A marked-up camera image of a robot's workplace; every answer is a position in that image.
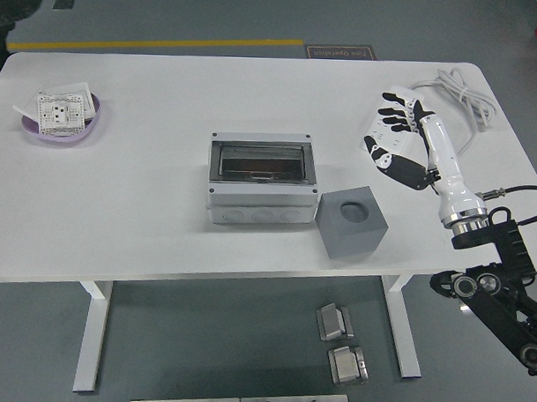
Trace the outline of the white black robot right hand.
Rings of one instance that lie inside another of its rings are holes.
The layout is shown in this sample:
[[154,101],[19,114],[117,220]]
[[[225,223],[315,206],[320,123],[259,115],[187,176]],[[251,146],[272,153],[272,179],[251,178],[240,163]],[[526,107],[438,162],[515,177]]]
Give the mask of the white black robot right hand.
[[[378,170],[413,190],[432,187],[441,199],[439,219],[454,233],[458,227],[487,226],[486,204],[465,185],[443,119],[422,105],[420,94],[403,86],[393,86],[382,98],[376,119],[363,138]],[[419,138],[425,145],[426,166],[396,154],[411,138]]]

